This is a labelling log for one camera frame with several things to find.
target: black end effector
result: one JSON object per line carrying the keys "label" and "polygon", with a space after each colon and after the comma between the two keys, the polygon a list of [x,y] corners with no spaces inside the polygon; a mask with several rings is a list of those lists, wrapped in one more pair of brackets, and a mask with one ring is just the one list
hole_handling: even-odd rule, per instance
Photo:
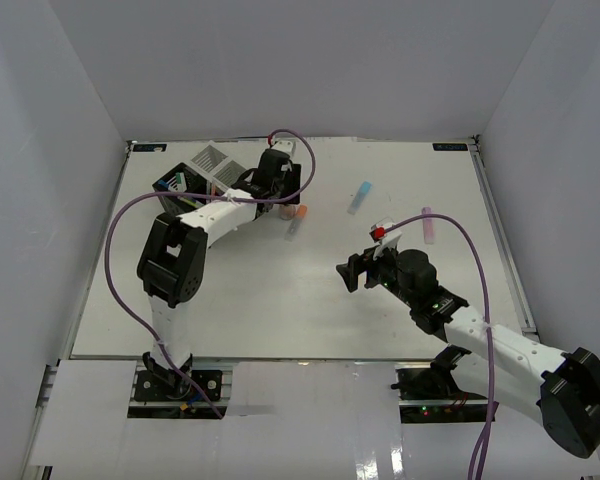
{"label": "black end effector", "polygon": [[[168,247],[180,247],[177,255]],[[207,233],[184,225],[178,217],[163,213],[153,222],[138,263],[144,291],[156,295],[170,308],[193,297],[202,283],[207,253]]]}
{"label": "black end effector", "polygon": [[459,308],[468,306],[467,301],[438,283],[436,269],[426,253],[387,248],[374,260],[374,251],[375,247],[369,248],[362,255],[350,256],[346,264],[336,266],[347,290],[356,291],[358,276],[366,272],[365,288],[382,285],[411,307],[409,315],[422,331],[446,342],[444,324],[451,321],[451,315]]}
{"label": "black end effector", "polygon": [[600,445],[600,360],[584,348],[564,356],[555,372],[542,375],[542,423],[558,445],[588,458]]}
{"label": "black end effector", "polygon": [[[253,198],[284,198],[300,190],[301,166],[291,161],[291,157],[275,148],[268,148],[260,157],[258,168],[252,168],[231,186],[249,192]],[[300,203],[300,195],[289,200],[289,204]],[[258,214],[272,207],[271,204],[258,204]]]}

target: white wall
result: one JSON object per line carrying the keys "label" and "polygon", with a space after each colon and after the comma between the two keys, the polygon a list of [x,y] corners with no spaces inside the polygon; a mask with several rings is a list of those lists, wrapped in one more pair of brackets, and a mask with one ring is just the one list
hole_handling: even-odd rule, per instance
{"label": "white wall", "polygon": [[52,0],[126,139],[483,131],[554,0]]}
{"label": "white wall", "polygon": [[555,3],[484,158],[543,341],[600,357],[600,1]]}
{"label": "white wall", "polygon": [[46,0],[0,1],[0,480],[97,252],[124,143]]}

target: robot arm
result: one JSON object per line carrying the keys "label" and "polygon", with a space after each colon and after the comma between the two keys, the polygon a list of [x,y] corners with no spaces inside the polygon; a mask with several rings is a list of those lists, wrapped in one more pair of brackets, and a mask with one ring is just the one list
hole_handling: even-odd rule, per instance
{"label": "robot arm", "polygon": [[[421,330],[449,344],[432,362],[429,375],[450,391],[486,396],[488,325],[466,300],[438,283],[424,252],[399,252],[399,238],[396,230],[374,238],[376,246],[349,257],[336,267],[338,273],[349,292],[366,273],[366,288],[382,285],[411,308],[410,316]],[[589,457],[600,444],[598,358],[583,348],[570,354],[541,345],[501,325],[491,329],[496,401],[536,420],[571,454]],[[399,382],[392,388],[408,390],[409,385]]]}
{"label": "robot arm", "polygon": [[[225,196],[275,199],[296,192],[300,188],[301,167],[291,160],[294,149],[291,141],[277,141],[263,152],[258,167],[246,171]],[[294,204],[299,202],[299,196],[291,200]],[[188,301],[202,284],[207,248],[271,207],[271,203],[213,201],[177,217],[163,213],[155,219],[137,273],[149,295],[153,327],[178,367],[187,370],[191,363]],[[155,341],[151,353],[143,355],[143,362],[165,388],[178,392],[181,378],[169,368]]]}

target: wire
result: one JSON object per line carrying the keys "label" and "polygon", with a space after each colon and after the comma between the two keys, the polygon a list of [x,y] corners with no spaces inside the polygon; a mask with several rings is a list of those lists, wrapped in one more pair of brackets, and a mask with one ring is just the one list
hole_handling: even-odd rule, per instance
{"label": "wire", "polygon": [[[269,136],[267,137],[268,141],[271,142],[273,137],[275,135],[277,135],[278,133],[288,133],[290,135],[293,135],[298,140],[300,140],[304,144],[304,146],[307,148],[307,151],[309,152],[309,155],[311,156],[311,173],[309,174],[309,178],[307,178],[307,181],[304,182],[304,184],[300,187],[300,189],[297,192],[292,193],[291,195],[288,195],[284,198],[279,198],[279,199],[232,198],[231,199],[232,202],[237,202],[237,203],[287,203],[290,200],[293,200],[294,198],[296,198],[298,195],[300,195],[309,186],[309,184],[313,180],[313,176],[316,173],[316,156],[315,156],[315,153],[313,152],[313,149],[311,148],[311,145],[309,145],[309,142],[307,142],[307,140],[302,135],[300,135],[299,133],[297,133],[293,130],[289,130],[286,128],[280,128],[278,130],[274,130],[273,132],[271,132],[269,134]],[[111,292],[113,299],[117,302],[118,305],[120,305],[120,307],[125,312],[127,312],[129,314],[129,316],[131,316],[131,318],[133,318],[136,322],[138,322],[140,325],[142,325],[151,334],[151,336],[156,341],[156,344],[158,345],[158,348],[160,349],[162,356],[169,364],[169,367],[171,367],[171,369],[174,372],[176,372],[176,374],[178,376],[180,376],[180,378],[182,378],[186,383],[191,385],[200,394],[200,397],[202,397],[202,399],[209,404],[209,407],[211,407],[211,410],[213,411],[213,413],[216,414],[216,416],[218,418],[222,418],[222,414],[216,408],[216,406],[213,404],[213,402],[209,399],[209,397],[204,393],[204,391],[202,390],[200,385],[198,385],[191,377],[189,377],[184,372],[182,372],[173,363],[173,360],[171,359],[169,352],[167,352],[167,349],[165,348],[164,341],[162,340],[162,338],[160,338],[160,335],[158,334],[158,332],[151,325],[149,325],[148,322],[143,320],[142,317],[140,317],[140,315],[138,315],[136,312],[134,312],[131,309],[131,307],[129,307],[129,305],[127,305],[125,303],[125,301],[122,299],[122,297],[120,297],[120,294],[118,293],[118,290],[116,289],[116,287],[113,283],[113,277],[111,275],[111,243],[113,240],[113,234],[116,230],[116,227],[118,226],[120,219],[127,212],[127,210],[129,210],[131,207],[133,207],[136,203],[140,203],[143,200],[147,200],[148,198],[153,198],[153,197],[189,197],[189,198],[197,198],[197,199],[203,199],[203,200],[220,200],[220,201],[225,201],[225,202],[229,201],[229,198],[227,198],[225,196],[217,197],[214,195],[203,195],[200,193],[188,193],[188,192],[150,192],[150,193],[145,193],[144,195],[140,195],[139,197],[134,198],[133,200],[131,200],[128,203],[126,203],[125,205],[123,205],[122,208],[120,208],[118,213],[116,213],[115,216],[113,217],[113,220],[111,220],[111,225],[109,226],[109,230],[107,231],[107,236],[106,236],[106,239],[104,242],[104,274],[107,279],[107,286],[109,287],[109,291]]]}
{"label": "wire", "polygon": [[408,218],[403,220],[402,222],[398,222],[392,227],[389,227],[385,230],[385,233],[389,233],[397,228],[403,227],[404,225],[408,225],[409,223],[416,222],[418,220],[423,220],[425,218],[437,218],[439,220],[444,220],[445,222],[449,222],[454,225],[462,236],[467,241],[469,248],[471,249],[471,253],[473,254],[473,258],[476,262],[476,267],[478,267],[478,275],[480,276],[480,284],[482,285],[482,295],[484,300],[484,321],[487,324],[487,362],[489,365],[489,386],[487,393],[487,419],[485,420],[484,428],[482,429],[482,433],[478,437],[476,445],[474,447],[473,454],[471,456],[471,462],[469,464],[469,472],[468,479],[473,479],[473,472],[475,469],[475,462],[478,454],[478,450],[480,450],[480,460],[478,462],[478,467],[476,470],[476,479],[482,478],[482,472],[484,471],[484,465],[487,461],[487,450],[489,448],[489,439],[491,437],[491,422],[493,420],[493,414],[495,412],[495,359],[493,353],[493,334],[491,332],[491,315],[489,312],[489,292],[487,289],[487,278],[484,274],[484,268],[482,267],[482,262],[480,261],[480,256],[478,255],[478,250],[476,249],[475,244],[471,240],[471,237],[467,233],[467,231],[460,225],[456,220],[447,216],[441,215],[438,213],[424,213],[422,215],[417,215],[415,217]]}

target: black container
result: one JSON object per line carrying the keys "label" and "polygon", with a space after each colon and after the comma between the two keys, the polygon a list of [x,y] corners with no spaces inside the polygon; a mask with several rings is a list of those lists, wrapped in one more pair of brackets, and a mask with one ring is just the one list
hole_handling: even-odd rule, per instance
{"label": "black container", "polygon": [[[207,180],[191,170],[184,163],[176,165],[153,184],[153,190],[156,192],[167,192],[171,190],[169,185],[175,187],[176,173],[183,173],[187,184],[186,191],[189,193],[207,194],[211,191],[211,185]],[[216,195],[221,195],[222,192],[217,191]],[[185,197],[158,197],[164,211],[173,215],[181,215],[183,213],[193,212],[207,203],[206,200]]]}

